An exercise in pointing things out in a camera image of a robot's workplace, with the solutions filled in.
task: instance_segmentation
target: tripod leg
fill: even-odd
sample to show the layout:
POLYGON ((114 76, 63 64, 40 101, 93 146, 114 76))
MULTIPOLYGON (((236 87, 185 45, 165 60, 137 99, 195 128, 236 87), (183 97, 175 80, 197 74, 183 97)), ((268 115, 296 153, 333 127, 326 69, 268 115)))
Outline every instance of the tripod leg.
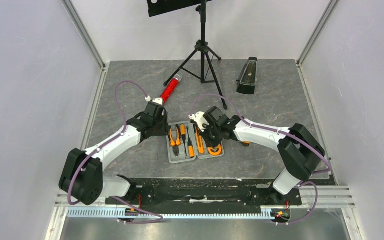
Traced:
POLYGON ((208 50, 209 50, 210 53, 214 54, 214 56, 215 56, 219 61, 222 60, 222 58, 221 58, 219 55, 217 55, 217 53, 215 53, 210 47, 208 47, 208 50))
POLYGON ((205 54, 201 52, 201 83, 205 81, 205 54))
POLYGON ((178 69, 171 75, 171 77, 168 78, 167 81, 164 82, 164 86, 167 86, 169 82, 175 77, 175 75, 191 60, 191 58, 198 52, 198 50, 194 50, 187 58, 186 60, 178 67, 178 69))
MULTIPOLYGON (((217 80, 216 72, 214 71, 213 64, 211 63, 210 56, 208 55, 208 52, 205 53, 206 59, 209 64, 209 68, 211 69, 212 76, 214 77, 215 85, 217 86, 218 94, 223 97, 222 89, 220 88, 219 80, 217 80)), ((223 102, 223 107, 225 110, 228 109, 228 105, 226 104, 226 101, 222 98, 221 101, 223 102)))

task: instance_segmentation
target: hand tool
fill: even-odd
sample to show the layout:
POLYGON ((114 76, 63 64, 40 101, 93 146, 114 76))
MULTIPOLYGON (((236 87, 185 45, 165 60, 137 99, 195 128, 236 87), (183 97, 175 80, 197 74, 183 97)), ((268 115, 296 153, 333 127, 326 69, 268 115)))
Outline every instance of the hand tool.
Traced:
POLYGON ((212 156, 217 156, 222 153, 222 144, 220 143, 218 146, 212 148, 210 146, 207 147, 208 153, 212 156))
POLYGON ((198 146, 198 152, 200 154, 203 154, 204 153, 204 144, 203 144, 203 139, 201 138, 200 134, 199 134, 200 130, 195 127, 195 137, 196 137, 196 145, 198 146))
POLYGON ((184 154, 188 155, 186 151, 186 131, 185 131, 185 125, 181 124, 180 125, 180 134, 181 134, 181 139, 183 140, 183 146, 184 146, 184 154))
POLYGON ((186 127, 187 130, 187 148, 189 149, 189 157, 193 158, 195 157, 195 152, 194 152, 194 146, 192 146, 192 141, 191 141, 191 136, 189 135, 189 127, 186 127))
POLYGON ((168 131, 168 137, 170 138, 170 146, 173 148, 174 156, 177 158, 179 157, 179 146, 180 146, 180 135, 179 135, 179 129, 176 127, 176 140, 174 140, 172 136, 172 127, 170 126, 170 130, 168 131))

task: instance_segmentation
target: tool case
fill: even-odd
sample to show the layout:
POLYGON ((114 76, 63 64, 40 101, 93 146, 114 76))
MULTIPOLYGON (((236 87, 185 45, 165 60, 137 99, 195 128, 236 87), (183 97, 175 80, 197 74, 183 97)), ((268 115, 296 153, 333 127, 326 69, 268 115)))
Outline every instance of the tool case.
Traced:
POLYGON ((176 129, 176 125, 179 125, 179 127, 181 125, 184 125, 185 128, 186 126, 189 128, 189 131, 185 130, 185 133, 186 133, 186 152, 185 152, 185 145, 183 143, 183 140, 182 140, 182 137, 179 136, 179 139, 180 139, 180 145, 178 145, 178 156, 175 156, 175 153, 174 153, 174 147, 171 146, 170 144, 170 138, 169 136, 166 137, 167 139, 167 150, 168 150, 168 161, 171 163, 171 164, 179 164, 179 163, 185 163, 185 162, 191 162, 191 161, 194 161, 197 159, 209 159, 209 158, 215 158, 215 157, 221 157, 225 154, 225 149, 223 148, 223 144, 221 144, 221 153, 218 154, 218 155, 211 155, 209 154, 208 152, 208 148, 205 144, 205 141, 204 139, 201 137, 201 136, 198 136, 199 138, 202 139, 202 144, 203 144, 203 149, 204 149, 204 152, 203 153, 199 153, 198 151, 198 145, 197 145, 197 138, 196 138, 196 135, 195 135, 195 127, 192 123, 190 123, 189 121, 180 121, 180 122, 174 122, 174 123, 169 123, 169 127, 171 128, 171 135, 173 137, 173 140, 176 141, 176 139, 178 138, 177 136, 177 129, 176 129), (189 151, 188 151, 188 133, 190 134, 189 137, 190 137, 190 140, 192 142, 192 147, 193 147, 193 157, 191 158, 190 155, 189 155, 189 151))

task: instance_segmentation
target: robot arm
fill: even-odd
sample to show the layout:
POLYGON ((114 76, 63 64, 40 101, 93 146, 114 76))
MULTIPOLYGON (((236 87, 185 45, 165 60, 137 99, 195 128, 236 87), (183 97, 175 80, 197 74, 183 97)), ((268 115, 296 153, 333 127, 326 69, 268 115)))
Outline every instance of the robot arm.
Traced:
POLYGON ((200 135, 204 138, 207 146, 215 148, 225 139, 255 143, 279 152, 285 164, 285 169, 271 187, 283 196, 287 195, 299 182, 307 181, 321 160, 305 146, 297 146, 298 142, 279 134, 279 131, 298 137, 323 156, 325 155, 321 145, 301 124, 295 124, 291 128, 276 127, 254 123, 245 119, 248 123, 251 123, 248 125, 241 121, 239 116, 228 118, 215 106, 205 113, 197 112, 190 115, 189 118, 198 125, 200 135), (252 126, 264 126, 274 131, 252 126))
POLYGON ((79 173, 74 182, 71 195, 85 205, 92 204, 98 197, 124 197, 131 186, 128 179, 123 176, 104 177, 103 171, 128 149, 150 137, 166 136, 168 134, 168 114, 162 104, 162 98, 156 98, 148 102, 145 111, 127 121, 124 132, 122 127, 95 146, 84 151, 77 148, 70 151, 59 180, 59 188, 68 192, 73 175, 80 163, 88 155, 96 152, 79 173))

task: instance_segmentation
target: pliers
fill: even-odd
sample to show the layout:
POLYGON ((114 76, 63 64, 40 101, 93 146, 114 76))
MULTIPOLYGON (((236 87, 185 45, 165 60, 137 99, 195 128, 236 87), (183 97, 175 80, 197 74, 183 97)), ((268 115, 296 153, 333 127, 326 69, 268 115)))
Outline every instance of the pliers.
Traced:
POLYGON ((168 137, 170 138, 170 146, 173 148, 173 153, 176 158, 179 157, 179 146, 180 146, 180 127, 176 125, 177 139, 174 140, 172 136, 172 127, 170 126, 170 130, 168 131, 168 137))

